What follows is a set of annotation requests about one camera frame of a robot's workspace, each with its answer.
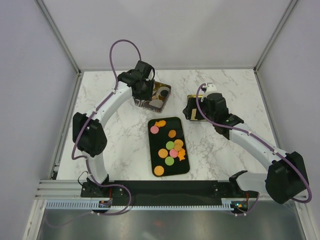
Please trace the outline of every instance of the gray wall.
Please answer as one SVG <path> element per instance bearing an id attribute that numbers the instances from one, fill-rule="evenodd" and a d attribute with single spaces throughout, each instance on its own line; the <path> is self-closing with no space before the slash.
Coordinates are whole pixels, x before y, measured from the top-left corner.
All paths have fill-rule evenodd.
<path id="1" fill-rule="evenodd" d="M 81 69 L 110 69 L 129 39 L 159 68 L 254 67 L 290 0 L 44 0 Z M 114 49 L 118 69 L 137 53 Z"/>
<path id="2" fill-rule="evenodd" d="M 262 87 L 288 151 L 303 155 L 320 226 L 320 1 L 302 0 L 260 69 Z"/>
<path id="3" fill-rule="evenodd" d="M 21 239 L 76 80 L 32 0 L 0 7 L 0 239 Z"/>

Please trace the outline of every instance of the white marble surface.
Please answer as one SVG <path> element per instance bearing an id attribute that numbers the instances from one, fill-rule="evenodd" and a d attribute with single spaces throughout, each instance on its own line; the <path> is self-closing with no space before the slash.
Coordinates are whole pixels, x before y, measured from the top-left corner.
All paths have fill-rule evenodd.
<path id="1" fill-rule="evenodd" d="M 251 69 L 159 70 L 155 80 L 172 86 L 171 96 L 161 114 L 136 107 L 133 99 L 130 99 L 104 128 L 108 143 L 103 157 L 111 180 L 227 180 L 241 170 L 266 172 L 249 153 L 217 134 L 209 123 L 187 121 L 182 113 L 187 95 L 195 94 L 200 84 L 213 82 L 225 97 L 229 110 L 274 144 L 266 110 Z M 91 109 L 114 84 L 111 71 L 85 72 L 74 112 L 85 113 Z M 147 123 L 150 119 L 174 116 L 182 120 L 190 172 L 155 177 L 151 169 Z M 57 179 L 76 180 L 86 170 L 84 160 L 71 159 L 73 145 L 71 125 Z"/>

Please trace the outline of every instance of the purple cable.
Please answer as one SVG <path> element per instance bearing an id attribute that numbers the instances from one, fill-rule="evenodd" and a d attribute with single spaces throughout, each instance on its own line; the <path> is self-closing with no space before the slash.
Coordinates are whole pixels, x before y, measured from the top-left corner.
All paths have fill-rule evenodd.
<path id="1" fill-rule="evenodd" d="M 129 202 L 128 204 L 125 206 L 124 209 L 120 210 L 120 211 L 117 211 L 117 212 L 112 212 L 112 213 L 100 213 L 100 215 L 104 215 L 104 216 L 114 216 L 114 215 L 120 215 L 122 213 L 124 213 L 127 208 L 130 206 L 131 204 L 131 200 L 132 200 L 132 196 L 131 196 L 131 192 L 129 191 L 129 189 L 126 187 L 126 186 L 123 186 L 123 185 L 120 185 L 120 184 L 108 184 L 108 185 L 103 185 L 103 184 L 100 184 L 97 182 L 97 180 L 95 179 L 95 177 L 92 175 L 91 173 L 91 169 L 90 169 L 90 166 L 89 166 L 89 162 L 88 162 L 88 159 L 85 160 L 85 164 L 86 164 L 86 167 L 88 169 L 88 172 L 89 174 L 91 175 L 91 178 L 92 180 L 94 181 L 95 184 L 97 184 L 99 187 L 102 187 L 102 188 L 109 188 L 109 187 L 121 187 L 123 189 L 125 189 L 128 194 L 129 194 Z"/>
<path id="2" fill-rule="evenodd" d="M 249 134 L 249 132 L 247 130 L 244 130 L 244 129 L 241 129 L 241 128 L 238 128 L 238 127 L 233 127 L 233 126 L 227 126 L 227 125 L 223 125 L 223 124 L 218 124 L 218 123 L 215 123 L 213 121 L 211 121 L 209 118 L 206 117 L 206 115 L 202 112 L 201 108 L 200 108 L 200 104 L 199 104 L 199 92 L 200 90 L 202 89 L 203 86 L 205 86 L 206 84 L 203 83 L 199 86 L 198 90 L 196 91 L 196 96 L 195 96 L 195 103 L 196 103 L 196 106 L 200 112 L 200 114 L 202 115 L 202 117 L 207 120 L 209 123 L 211 123 L 212 125 L 214 126 L 217 126 L 217 127 L 221 127 L 221 128 L 226 128 L 226 129 L 233 129 L 233 130 L 237 130 L 237 131 L 240 131 L 240 132 L 243 132 L 245 134 Z M 258 137 L 257 135 L 254 135 L 254 134 L 250 134 L 250 136 L 252 136 L 253 138 L 255 138 L 256 140 L 258 140 L 260 143 L 262 143 L 264 146 L 266 146 L 270 151 L 274 151 L 274 148 L 272 146 L 270 146 L 269 144 L 267 144 L 264 140 L 262 140 L 260 137 Z M 284 156 L 282 156 L 280 153 L 276 153 L 276 155 L 281 158 L 283 161 L 285 161 L 295 172 L 296 174 L 299 176 L 299 178 L 301 179 L 301 181 L 303 182 L 303 184 L 305 185 L 305 188 L 308 192 L 308 198 L 306 200 L 299 200 L 299 199 L 296 199 L 296 198 L 292 198 L 292 200 L 298 202 L 298 203 L 302 203 L 302 204 L 307 204 L 311 201 L 312 199 L 312 192 L 311 192 L 311 189 L 309 187 L 309 184 L 307 182 L 307 180 L 304 178 L 304 176 L 301 174 L 301 172 L 288 160 L 286 159 Z"/>
<path id="3" fill-rule="evenodd" d="M 117 73 L 116 73 L 116 70 L 115 70 L 115 66 L 114 66 L 114 63 L 112 61 L 112 51 L 115 47 L 116 44 L 120 43 L 120 42 L 126 42 L 126 43 L 130 43 L 132 44 L 136 51 L 138 52 L 138 55 L 139 55 L 139 59 L 141 61 L 141 54 L 140 54 L 140 51 L 138 49 L 138 47 L 132 42 L 132 41 L 129 41 L 129 40 L 126 40 L 126 39 L 120 39 L 118 41 L 115 41 L 112 46 L 110 47 L 110 51 L 109 51 L 109 60 L 110 60 L 110 65 L 111 65 L 111 69 L 112 69 L 112 72 L 114 74 L 114 77 L 115 77 L 115 86 L 114 86 L 114 89 L 113 90 L 116 90 L 118 88 L 118 76 L 117 76 Z M 72 154 L 71 154 L 71 158 L 72 160 L 77 160 L 77 159 L 80 159 L 80 158 L 87 158 L 85 155 L 80 155 L 80 156 L 75 156 L 75 153 L 76 153 L 76 149 L 77 149 L 77 146 L 78 146 L 78 143 L 79 143 L 79 140 L 82 136 L 82 134 L 84 133 L 87 125 L 89 124 L 90 120 L 94 117 L 94 115 L 97 113 L 96 111 L 98 111 L 110 98 L 111 96 L 114 94 L 114 92 L 111 92 L 95 109 L 95 111 L 93 111 L 91 113 L 91 115 L 88 117 L 88 119 L 86 120 L 86 122 L 84 123 L 84 125 L 82 126 L 80 132 L 79 132 L 79 135 L 78 137 L 76 138 L 75 140 L 75 143 L 74 143 L 74 146 L 73 146 L 73 149 L 72 149 Z"/>
<path id="4" fill-rule="evenodd" d="M 117 73 L 116 73 L 116 70 L 115 70 L 115 67 L 114 67 L 114 63 L 112 61 L 112 51 L 115 47 L 116 44 L 120 43 L 120 42 L 126 42 L 126 43 L 130 43 L 132 44 L 135 49 L 137 50 L 138 52 L 138 55 L 139 55 L 139 60 L 141 61 L 141 54 L 140 54 L 140 51 L 138 49 L 138 47 L 132 42 L 132 41 L 129 41 L 129 40 L 126 40 L 126 39 L 120 39 L 118 41 L 115 41 L 111 48 L 110 48 L 110 51 L 109 51 L 109 60 L 110 60 L 110 65 L 111 65 L 111 69 L 112 69 L 112 72 L 114 74 L 114 77 L 115 77 L 115 86 L 114 86 L 114 91 L 118 88 L 118 76 L 117 76 Z M 88 169 L 88 172 L 89 174 L 91 175 L 91 178 L 92 180 L 95 182 L 95 184 L 97 184 L 98 186 L 100 187 L 121 187 L 121 188 L 124 188 L 128 193 L 129 193 L 129 202 L 127 204 L 127 206 L 120 210 L 120 211 L 117 211 L 117 212 L 113 212 L 113 213 L 100 213 L 101 215 L 106 215 L 106 216 L 112 216 L 112 215 L 119 215 L 119 214 L 122 214 L 131 204 L 131 200 L 132 200 L 132 197 L 131 197 L 131 192 L 129 191 L 128 188 L 126 188 L 125 186 L 123 185 L 120 185 L 120 184 L 109 184 L 109 185 L 102 185 L 100 183 L 98 183 L 96 181 L 96 179 L 94 178 L 94 176 L 92 175 L 91 173 L 91 170 L 90 170 L 90 167 L 89 167 L 89 163 L 88 163 L 88 157 L 85 156 L 85 155 L 79 155 L 79 156 L 75 156 L 75 153 L 76 153 L 76 149 L 77 149 L 77 146 L 78 146 L 78 143 L 79 143 L 79 140 L 82 136 L 82 134 L 84 133 L 87 125 L 89 124 L 90 120 L 94 117 L 94 115 L 97 113 L 97 111 L 112 97 L 112 95 L 114 94 L 114 92 L 111 92 L 97 107 L 96 109 L 91 113 L 91 115 L 88 117 L 88 119 L 86 120 L 86 122 L 84 123 L 84 125 L 82 126 L 76 140 L 75 140 L 75 143 L 74 143 L 74 146 L 73 146 L 73 149 L 72 149 L 72 153 L 71 153 L 71 158 L 72 160 L 77 160 L 77 159 L 80 159 L 80 158 L 84 158 L 85 159 L 85 163 L 86 163 L 86 167 Z"/>

